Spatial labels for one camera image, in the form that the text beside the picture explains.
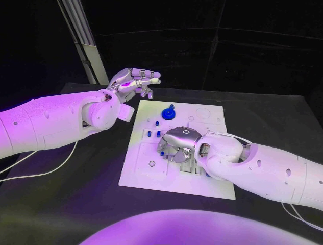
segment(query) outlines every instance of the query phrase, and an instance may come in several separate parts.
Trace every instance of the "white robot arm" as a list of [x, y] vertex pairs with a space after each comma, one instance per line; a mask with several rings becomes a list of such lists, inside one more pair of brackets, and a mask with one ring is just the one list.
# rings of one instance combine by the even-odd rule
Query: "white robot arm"
[[270, 200], [323, 211], [323, 165], [277, 148], [248, 141], [242, 145], [236, 138], [219, 132], [202, 136], [193, 129], [176, 127], [163, 135], [157, 151], [170, 145], [177, 150], [166, 156], [170, 161], [184, 163], [195, 155], [215, 179], [231, 181]]
[[130, 121], [134, 109], [122, 103], [135, 93], [153, 98], [147, 85], [160, 84], [159, 77], [157, 72], [124, 69], [107, 89], [43, 97], [0, 112], [0, 158], [73, 143], [107, 130], [117, 118]]

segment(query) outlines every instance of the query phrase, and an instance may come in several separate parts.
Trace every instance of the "white platform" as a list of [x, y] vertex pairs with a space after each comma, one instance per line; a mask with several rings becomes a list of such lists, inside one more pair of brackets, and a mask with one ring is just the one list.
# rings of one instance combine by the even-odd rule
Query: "white platform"
[[[161, 118], [161, 111], [170, 104], [174, 105], [176, 117], [166, 121]], [[120, 186], [233, 200], [233, 184], [208, 177], [193, 158], [184, 164], [176, 164], [164, 160], [156, 152], [161, 139], [157, 137], [157, 131], [160, 130], [163, 135], [177, 126], [190, 127], [200, 134], [205, 134], [208, 130], [226, 132], [222, 106], [140, 101]], [[174, 154], [174, 149], [166, 149], [164, 154]]]

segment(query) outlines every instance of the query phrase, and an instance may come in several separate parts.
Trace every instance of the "table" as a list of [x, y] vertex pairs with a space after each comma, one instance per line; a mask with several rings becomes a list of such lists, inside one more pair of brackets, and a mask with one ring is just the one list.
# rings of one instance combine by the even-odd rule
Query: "table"
[[[104, 88], [68, 83], [62, 93]], [[137, 109], [135, 96], [127, 104]], [[228, 132], [323, 164], [323, 129], [304, 98], [154, 89], [154, 100], [223, 106]], [[76, 244], [105, 226], [137, 214], [195, 209], [261, 221], [323, 244], [323, 232], [288, 216], [281, 204], [235, 187], [236, 200], [118, 186], [134, 116], [78, 142], [66, 165], [52, 174], [7, 181], [0, 187], [0, 244]], [[65, 160], [73, 145], [37, 152], [10, 176], [43, 173]], [[323, 226], [323, 212], [297, 207]]]

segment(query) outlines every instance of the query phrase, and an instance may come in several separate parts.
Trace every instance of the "black table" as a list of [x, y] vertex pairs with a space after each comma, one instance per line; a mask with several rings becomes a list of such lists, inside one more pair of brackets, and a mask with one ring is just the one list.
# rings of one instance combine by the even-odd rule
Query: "black table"
[[[102, 87], [68, 83], [62, 93]], [[138, 100], [135, 96], [127, 102], [135, 109]], [[323, 164], [323, 129], [301, 96], [156, 88], [154, 100], [223, 106], [229, 133]], [[164, 209], [233, 214], [323, 244], [321, 231], [291, 218], [280, 203], [238, 187], [233, 201], [118, 186], [134, 116], [130, 123], [118, 120], [107, 131], [78, 142], [72, 158], [56, 172], [3, 183], [0, 244], [75, 244], [124, 218]], [[72, 147], [37, 152], [13, 168], [9, 177], [53, 169]], [[323, 227], [323, 212], [300, 206], [297, 209]]]

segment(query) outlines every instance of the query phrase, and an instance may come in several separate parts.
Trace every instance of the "blue object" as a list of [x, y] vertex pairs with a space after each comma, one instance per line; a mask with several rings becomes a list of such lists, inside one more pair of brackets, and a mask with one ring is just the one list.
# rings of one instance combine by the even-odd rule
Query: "blue object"
[[163, 109], [161, 117], [167, 121], [174, 119], [176, 112], [174, 112], [174, 106], [173, 106], [173, 104], [170, 104], [170, 107], [169, 108]]

